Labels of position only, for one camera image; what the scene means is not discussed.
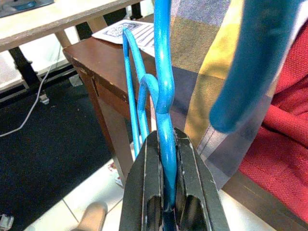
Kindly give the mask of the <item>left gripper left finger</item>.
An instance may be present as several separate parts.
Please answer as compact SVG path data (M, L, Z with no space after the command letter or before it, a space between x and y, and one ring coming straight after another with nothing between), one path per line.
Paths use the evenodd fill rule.
M120 219L121 231L158 231L162 227L163 169L157 132L145 139L128 174Z

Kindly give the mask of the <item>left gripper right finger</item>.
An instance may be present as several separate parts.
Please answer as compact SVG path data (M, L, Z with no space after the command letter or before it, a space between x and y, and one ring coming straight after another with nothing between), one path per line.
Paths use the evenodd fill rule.
M180 231L228 231L213 176L187 134L174 128L177 154L175 219Z

